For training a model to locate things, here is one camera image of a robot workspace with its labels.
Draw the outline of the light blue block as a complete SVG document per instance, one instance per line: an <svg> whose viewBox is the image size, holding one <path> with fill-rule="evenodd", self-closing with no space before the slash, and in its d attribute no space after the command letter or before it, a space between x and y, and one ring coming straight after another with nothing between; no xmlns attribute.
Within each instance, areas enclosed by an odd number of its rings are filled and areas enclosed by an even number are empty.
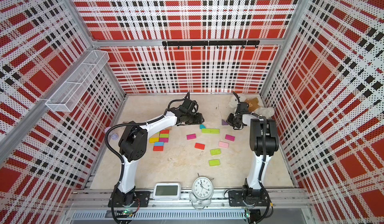
<svg viewBox="0 0 384 224"><path fill-rule="evenodd" d="M164 142L155 142L154 146L155 147L163 147L164 146Z"/></svg>

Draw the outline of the red block front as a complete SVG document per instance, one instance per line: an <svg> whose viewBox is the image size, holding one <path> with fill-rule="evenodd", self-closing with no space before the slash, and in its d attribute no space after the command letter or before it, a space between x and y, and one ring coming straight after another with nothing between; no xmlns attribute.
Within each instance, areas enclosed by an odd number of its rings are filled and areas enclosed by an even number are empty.
<svg viewBox="0 0 384 224"><path fill-rule="evenodd" d="M154 152L162 152L164 150L164 146L154 146L153 151Z"/></svg>

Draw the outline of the yellow rectangular block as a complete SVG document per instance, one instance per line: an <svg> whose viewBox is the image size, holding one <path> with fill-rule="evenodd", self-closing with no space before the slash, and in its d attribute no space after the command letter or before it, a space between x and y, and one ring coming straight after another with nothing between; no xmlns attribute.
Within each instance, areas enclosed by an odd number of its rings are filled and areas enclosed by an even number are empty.
<svg viewBox="0 0 384 224"><path fill-rule="evenodd" d="M157 138L150 138L149 139L149 142L150 143L156 143L156 142L159 142L159 138L157 137Z"/></svg>

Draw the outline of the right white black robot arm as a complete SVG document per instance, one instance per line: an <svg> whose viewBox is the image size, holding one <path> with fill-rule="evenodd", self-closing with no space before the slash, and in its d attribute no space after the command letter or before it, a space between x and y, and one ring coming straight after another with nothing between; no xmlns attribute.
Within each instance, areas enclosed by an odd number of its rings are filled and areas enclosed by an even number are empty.
<svg viewBox="0 0 384 224"><path fill-rule="evenodd" d="M227 123L235 130L250 128L249 144L253 152L250 172L243 185L242 198L246 205L266 205L269 200L264 186L265 172L269 161L279 149L276 122L249 111L249 104L238 102Z"/></svg>

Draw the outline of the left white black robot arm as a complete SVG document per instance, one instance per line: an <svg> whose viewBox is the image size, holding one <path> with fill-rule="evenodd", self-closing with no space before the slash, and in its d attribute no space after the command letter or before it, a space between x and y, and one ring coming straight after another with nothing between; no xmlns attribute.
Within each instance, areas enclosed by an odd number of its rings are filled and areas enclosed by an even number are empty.
<svg viewBox="0 0 384 224"><path fill-rule="evenodd" d="M138 199L135 194L135 176L139 159L146 153L149 138L169 127L203 124L205 120L198 110L197 101L192 100L190 93L187 93L182 99L170 101L164 113L154 119L142 123L131 121L118 124L106 131L106 147L121 162L120 176L110 197L110 208L128 207ZM118 142L119 149L115 150L109 143L109 135L120 127L124 127L124 132Z"/></svg>

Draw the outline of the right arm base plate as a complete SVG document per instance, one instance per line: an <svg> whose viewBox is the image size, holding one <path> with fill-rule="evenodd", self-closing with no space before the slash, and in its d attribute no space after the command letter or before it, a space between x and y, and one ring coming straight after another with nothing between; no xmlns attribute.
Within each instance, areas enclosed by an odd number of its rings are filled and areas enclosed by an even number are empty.
<svg viewBox="0 0 384 224"><path fill-rule="evenodd" d="M269 204L268 197L262 190L230 190L227 194L231 207L267 207Z"/></svg>

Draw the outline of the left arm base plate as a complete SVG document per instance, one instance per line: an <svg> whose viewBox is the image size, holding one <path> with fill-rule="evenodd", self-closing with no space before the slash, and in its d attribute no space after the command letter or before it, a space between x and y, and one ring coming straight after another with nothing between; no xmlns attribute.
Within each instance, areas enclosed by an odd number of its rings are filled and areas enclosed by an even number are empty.
<svg viewBox="0 0 384 224"><path fill-rule="evenodd" d="M130 191L122 193L117 189L110 197L108 207L114 208L131 208L131 207L147 207L150 200L151 192L148 191Z"/></svg>

